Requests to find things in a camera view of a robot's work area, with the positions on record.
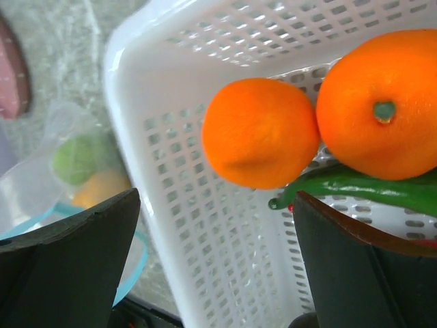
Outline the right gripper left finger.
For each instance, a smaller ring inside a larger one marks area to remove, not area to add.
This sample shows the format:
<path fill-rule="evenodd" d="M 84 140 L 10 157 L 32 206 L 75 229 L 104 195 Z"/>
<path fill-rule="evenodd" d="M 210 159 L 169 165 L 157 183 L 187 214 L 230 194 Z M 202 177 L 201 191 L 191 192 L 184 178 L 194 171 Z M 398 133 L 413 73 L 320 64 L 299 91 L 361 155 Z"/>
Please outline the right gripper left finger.
<path fill-rule="evenodd" d="M 106 327 L 140 211 L 130 189 L 1 241 L 2 327 Z"/>

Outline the orange tangerine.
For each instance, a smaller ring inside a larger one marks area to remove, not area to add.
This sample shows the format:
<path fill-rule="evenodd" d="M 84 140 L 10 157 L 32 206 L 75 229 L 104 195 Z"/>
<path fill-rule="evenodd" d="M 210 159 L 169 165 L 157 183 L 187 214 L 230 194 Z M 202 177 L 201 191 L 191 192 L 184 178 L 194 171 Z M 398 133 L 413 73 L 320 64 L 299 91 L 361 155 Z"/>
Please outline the orange tangerine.
<path fill-rule="evenodd" d="M 252 189 L 293 182 L 320 146 L 313 105 L 299 88 L 282 81 L 234 81 L 209 104 L 202 144 L 223 179 Z"/>
<path fill-rule="evenodd" d="M 320 88 L 322 140 L 343 164 L 403 180 L 436 166 L 436 31 L 396 31 L 341 58 Z"/>

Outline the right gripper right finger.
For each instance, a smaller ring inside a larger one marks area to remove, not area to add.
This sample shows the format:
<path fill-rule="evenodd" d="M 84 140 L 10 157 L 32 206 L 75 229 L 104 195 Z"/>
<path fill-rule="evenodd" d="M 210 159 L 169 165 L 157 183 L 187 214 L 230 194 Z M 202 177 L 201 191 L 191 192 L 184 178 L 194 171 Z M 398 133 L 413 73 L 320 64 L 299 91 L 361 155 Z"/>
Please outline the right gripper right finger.
<path fill-rule="evenodd" d="M 435 327 L 436 249 L 299 191 L 294 225 L 320 327 Z"/>

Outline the clear zip top bag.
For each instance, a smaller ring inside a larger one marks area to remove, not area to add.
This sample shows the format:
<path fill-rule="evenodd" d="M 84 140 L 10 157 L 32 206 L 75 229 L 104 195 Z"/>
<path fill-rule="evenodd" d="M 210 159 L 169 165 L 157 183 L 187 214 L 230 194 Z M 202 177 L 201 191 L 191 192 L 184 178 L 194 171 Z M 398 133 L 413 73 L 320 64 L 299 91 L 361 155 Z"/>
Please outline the clear zip top bag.
<path fill-rule="evenodd" d="M 82 134 L 102 135 L 109 142 L 111 159 L 101 171 L 113 169 L 126 174 L 113 137 L 94 115 L 71 102 L 52 102 L 39 146 L 1 176 L 2 241 L 39 232 L 52 223 L 89 209 L 71 204 L 74 194 L 85 183 L 67 184 L 52 168 L 52 157 L 58 147 Z"/>

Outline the green wrinkled fruit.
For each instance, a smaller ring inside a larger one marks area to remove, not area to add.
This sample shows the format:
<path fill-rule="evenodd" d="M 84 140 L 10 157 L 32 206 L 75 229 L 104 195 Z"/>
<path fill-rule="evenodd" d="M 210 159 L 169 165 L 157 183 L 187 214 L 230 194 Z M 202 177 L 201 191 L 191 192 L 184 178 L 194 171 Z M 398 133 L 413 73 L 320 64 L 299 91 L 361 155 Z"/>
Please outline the green wrinkled fruit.
<path fill-rule="evenodd" d="M 109 142 L 102 135 L 78 135 L 65 141 L 55 151 L 53 172 L 69 185 L 82 185 L 104 169 L 111 159 L 110 150 Z"/>

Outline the yellow orange mango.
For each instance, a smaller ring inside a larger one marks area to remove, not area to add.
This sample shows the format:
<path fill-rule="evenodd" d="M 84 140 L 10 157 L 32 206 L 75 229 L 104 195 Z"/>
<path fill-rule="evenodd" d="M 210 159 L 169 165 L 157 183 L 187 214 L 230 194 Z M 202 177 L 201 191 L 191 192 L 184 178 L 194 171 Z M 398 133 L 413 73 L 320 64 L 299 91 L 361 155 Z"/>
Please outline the yellow orange mango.
<path fill-rule="evenodd" d="M 88 209 L 131 188 L 126 174 L 107 169 L 91 176 L 74 194 L 71 204 Z"/>

